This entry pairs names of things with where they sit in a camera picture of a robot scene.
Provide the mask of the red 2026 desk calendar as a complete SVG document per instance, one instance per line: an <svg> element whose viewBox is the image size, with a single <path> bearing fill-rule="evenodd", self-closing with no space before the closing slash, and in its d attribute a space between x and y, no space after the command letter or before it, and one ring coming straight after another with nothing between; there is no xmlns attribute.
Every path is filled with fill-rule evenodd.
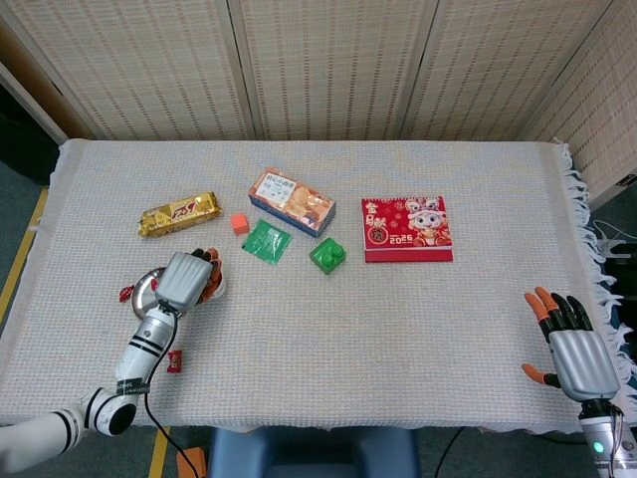
<svg viewBox="0 0 637 478"><path fill-rule="evenodd" d="M453 260L443 196L372 197L360 204L367 263Z"/></svg>

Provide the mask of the black bulky object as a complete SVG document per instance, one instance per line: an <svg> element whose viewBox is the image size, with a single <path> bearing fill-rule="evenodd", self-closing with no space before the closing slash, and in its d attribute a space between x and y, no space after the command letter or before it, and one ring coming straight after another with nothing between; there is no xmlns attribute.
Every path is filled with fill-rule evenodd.
<svg viewBox="0 0 637 478"><path fill-rule="evenodd" d="M37 184L50 184L58 145L0 85L0 161Z"/></svg>

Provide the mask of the navy blue robot base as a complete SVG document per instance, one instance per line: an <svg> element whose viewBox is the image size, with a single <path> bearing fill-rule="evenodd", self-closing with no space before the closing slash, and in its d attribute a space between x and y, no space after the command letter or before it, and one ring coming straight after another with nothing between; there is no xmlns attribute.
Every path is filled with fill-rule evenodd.
<svg viewBox="0 0 637 478"><path fill-rule="evenodd" d="M388 426L215 431L207 478L421 478L415 433Z"/></svg>

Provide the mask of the white woven tablecloth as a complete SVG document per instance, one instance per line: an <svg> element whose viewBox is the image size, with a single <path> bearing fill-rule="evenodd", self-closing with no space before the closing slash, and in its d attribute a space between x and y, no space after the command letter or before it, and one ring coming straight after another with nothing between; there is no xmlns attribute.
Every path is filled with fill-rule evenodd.
<svg viewBox="0 0 637 478"><path fill-rule="evenodd" d="M142 211L202 191L263 219L248 191L269 166L335 201L325 236L346 258L329 275L299 230L276 265L244 251L225 216L138 234ZM360 201L429 195L445 199L453 260L367 263ZM586 196L552 142L70 140L0 338L0 424L113 388L138 327L119 290L214 247L226 293L185 315L182 372L157 371L137 424L573 432L578 406L522 371L552 368L525 293L577 297L620 380L635 371L609 324Z"/></svg>

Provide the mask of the blue orange cookie box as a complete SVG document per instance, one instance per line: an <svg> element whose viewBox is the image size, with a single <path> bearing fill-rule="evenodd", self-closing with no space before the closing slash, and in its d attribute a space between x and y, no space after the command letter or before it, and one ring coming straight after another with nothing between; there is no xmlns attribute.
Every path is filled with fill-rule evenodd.
<svg viewBox="0 0 637 478"><path fill-rule="evenodd" d="M336 210L333 199L273 167L263 170L248 197L253 205L315 238Z"/></svg>

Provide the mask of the green foil sachet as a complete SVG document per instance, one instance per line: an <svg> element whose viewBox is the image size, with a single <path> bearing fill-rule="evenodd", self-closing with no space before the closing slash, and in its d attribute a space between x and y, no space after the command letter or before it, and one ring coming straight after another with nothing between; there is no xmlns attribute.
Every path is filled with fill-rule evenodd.
<svg viewBox="0 0 637 478"><path fill-rule="evenodd" d="M292 235L259 219L245 239L242 249L258 259L276 265L292 241Z"/></svg>

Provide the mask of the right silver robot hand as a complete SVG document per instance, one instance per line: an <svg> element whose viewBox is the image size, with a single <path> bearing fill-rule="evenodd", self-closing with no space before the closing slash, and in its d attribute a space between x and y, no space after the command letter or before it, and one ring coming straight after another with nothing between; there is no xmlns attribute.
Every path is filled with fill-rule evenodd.
<svg viewBox="0 0 637 478"><path fill-rule="evenodd" d="M522 365L531 380L561 389L573 401L610 400L620 383L600 335L574 297L537 287L525 294L551 354L553 372Z"/></svg>

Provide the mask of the brown wooden screen panel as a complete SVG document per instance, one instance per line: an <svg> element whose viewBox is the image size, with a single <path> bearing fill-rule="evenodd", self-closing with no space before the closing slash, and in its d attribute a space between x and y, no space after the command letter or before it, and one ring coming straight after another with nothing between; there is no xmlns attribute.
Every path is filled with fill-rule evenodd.
<svg viewBox="0 0 637 478"><path fill-rule="evenodd" d="M95 136L70 102L0 18L0 86L56 143Z"/></svg>

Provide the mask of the orange block on floor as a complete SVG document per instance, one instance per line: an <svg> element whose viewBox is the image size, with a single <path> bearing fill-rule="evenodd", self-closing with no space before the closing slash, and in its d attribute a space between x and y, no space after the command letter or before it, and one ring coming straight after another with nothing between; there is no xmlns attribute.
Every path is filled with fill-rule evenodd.
<svg viewBox="0 0 637 478"><path fill-rule="evenodd" d="M178 478L206 478L205 452L201 447L184 449L176 454Z"/></svg>

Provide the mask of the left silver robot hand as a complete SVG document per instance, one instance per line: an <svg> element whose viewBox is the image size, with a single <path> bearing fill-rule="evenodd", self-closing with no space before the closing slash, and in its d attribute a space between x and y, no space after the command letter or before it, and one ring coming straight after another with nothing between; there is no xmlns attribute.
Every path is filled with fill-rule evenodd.
<svg viewBox="0 0 637 478"><path fill-rule="evenodd" d="M221 277L222 261L216 249L177 252L168 262L155 296L160 304L183 314L211 300Z"/></svg>

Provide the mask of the woven folding screen panel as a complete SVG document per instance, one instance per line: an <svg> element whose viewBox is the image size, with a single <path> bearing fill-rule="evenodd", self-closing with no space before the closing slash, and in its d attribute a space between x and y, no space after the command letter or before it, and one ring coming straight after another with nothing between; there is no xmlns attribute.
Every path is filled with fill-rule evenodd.
<svg viewBox="0 0 637 478"><path fill-rule="evenodd" d="M436 0L404 139L515 139L611 0Z"/></svg>
<svg viewBox="0 0 637 478"><path fill-rule="evenodd" d="M228 0L257 138L398 138L438 4Z"/></svg>
<svg viewBox="0 0 637 478"><path fill-rule="evenodd" d="M90 137L249 139L225 0L0 0Z"/></svg>
<svg viewBox="0 0 637 478"><path fill-rule="evenodd" d="M637 0L611 0L539 106L520 139L569 145L598 209L637 174Z"/></svg>

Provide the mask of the green building block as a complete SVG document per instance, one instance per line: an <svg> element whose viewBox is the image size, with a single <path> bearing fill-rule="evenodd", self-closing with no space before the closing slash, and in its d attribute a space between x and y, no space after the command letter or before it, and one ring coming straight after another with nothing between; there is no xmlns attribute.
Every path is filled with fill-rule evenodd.
<svg viewBox="0 0 637 478"><path fill-rule="evenodd" d="M310 253L312 262L326 275L333 272L345 258L343 246L332 238L320 242Z"/></svg>

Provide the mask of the round steel plate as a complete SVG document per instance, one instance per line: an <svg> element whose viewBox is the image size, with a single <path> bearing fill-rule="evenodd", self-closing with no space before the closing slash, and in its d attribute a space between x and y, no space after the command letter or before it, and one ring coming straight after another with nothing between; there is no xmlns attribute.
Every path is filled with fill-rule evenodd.
<svg viewBox="0 0 637 478"><path fill-rule="evenodd" d="M130 297L130 303L134 314L143 320L146 313L157 306L158 302L155 296L155 291L150 289L151 279L157 279L158 285L163 276L165 268L159 267L150 270L142 275L134 284L134 291Z"/></svg>

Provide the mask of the gold biscuit packet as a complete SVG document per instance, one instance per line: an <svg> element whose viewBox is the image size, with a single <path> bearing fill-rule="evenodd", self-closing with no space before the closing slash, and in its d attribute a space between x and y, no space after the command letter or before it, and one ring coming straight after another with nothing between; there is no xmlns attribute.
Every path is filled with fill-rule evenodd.
<svg viewBox="0 0 637 478"><path fill-rule="evenodd" d="M159 237L214 219L221 213L215 194L203 192L144 211L137 232L141 237Z"/></svg>

